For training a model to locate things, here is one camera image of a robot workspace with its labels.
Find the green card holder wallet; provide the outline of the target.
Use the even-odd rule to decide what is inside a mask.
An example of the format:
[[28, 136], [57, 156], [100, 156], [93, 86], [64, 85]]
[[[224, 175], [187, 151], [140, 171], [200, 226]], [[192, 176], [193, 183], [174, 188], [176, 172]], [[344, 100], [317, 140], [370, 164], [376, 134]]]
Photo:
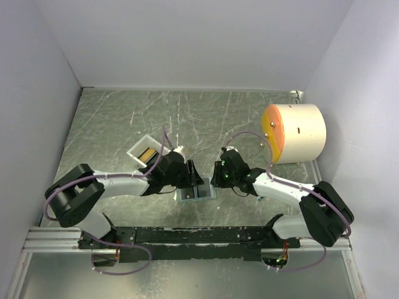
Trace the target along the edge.
[[205, 186], [211, 186], [212, 190], [213, 190], [213, 197], [212, 198], [199, 198], [198, 197], [198, 190], [197, 187], [194, 187], [196, 189], [196, 197], [192, 200], [189, 201], [181, 201], [180, 199], [180, 189], [176, 190], [176, 194], [175, 194], [175, 200], [179, 203], [187, 203], [187, 202], [194, 202], [194, 201], [207, 201], [207, 200], [212, 200], [212, 199], [216, 199], [217, 195], [216, 195], [216, 191], [215, 188], [211, 185], [211, 178], [207, 177], [207, 178], [203, 178], [204, 184]]

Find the black credit card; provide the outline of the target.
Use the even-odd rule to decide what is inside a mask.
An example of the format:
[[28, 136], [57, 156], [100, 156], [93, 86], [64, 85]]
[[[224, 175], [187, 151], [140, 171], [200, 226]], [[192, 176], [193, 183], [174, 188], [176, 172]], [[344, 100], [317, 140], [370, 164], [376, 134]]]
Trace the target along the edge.
[[193, 187], [180, 189], [181, 201], [189, 201], [196, 197], [196, 189]]

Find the gold credit card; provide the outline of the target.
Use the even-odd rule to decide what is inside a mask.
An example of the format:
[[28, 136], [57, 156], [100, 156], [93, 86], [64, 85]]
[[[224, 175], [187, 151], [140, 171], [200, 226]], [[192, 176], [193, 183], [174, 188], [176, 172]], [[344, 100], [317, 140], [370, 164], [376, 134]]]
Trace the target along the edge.
[[147, 148], [139, 157], [138, 159], [147, 164], [155, 155], [157, 154], [156, 150], [153, 148]]

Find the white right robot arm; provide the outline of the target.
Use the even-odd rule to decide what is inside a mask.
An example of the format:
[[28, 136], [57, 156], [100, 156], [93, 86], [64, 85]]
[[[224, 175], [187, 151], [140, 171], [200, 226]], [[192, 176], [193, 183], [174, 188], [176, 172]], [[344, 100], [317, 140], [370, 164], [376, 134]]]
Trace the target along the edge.
[[332, 247], [350, 232], [354, 215], [334, 187], [325, 181], [300, 184], [273, 176], [262, 168], [250, 168], [236, 148], [222, 149], [214, 164], [211, 184], [216, 188], [238, 188], [244, 194], [270, 197], [300, 211], [298, 215], [277, 216], [268, 223], [264, 239], [268, 246], [279, 247], [286, 239], [312, 238]]

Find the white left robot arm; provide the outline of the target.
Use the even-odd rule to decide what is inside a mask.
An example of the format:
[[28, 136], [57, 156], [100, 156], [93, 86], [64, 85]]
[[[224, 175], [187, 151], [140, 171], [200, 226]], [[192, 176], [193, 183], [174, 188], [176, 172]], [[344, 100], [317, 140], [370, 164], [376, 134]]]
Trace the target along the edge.
[[108, 197], [158, 194], [166, 186], [186, 189], [204, 184], [192, 160], [171, 151], [154, 163], [129, 173], [105, 173], [87, 164], [73, 168], [45, 192], [44, 216], [61, 227], [77, 227], [92, 235], [101, 248], [115, 244], [117, 234], [103, 214], [93, 210]]

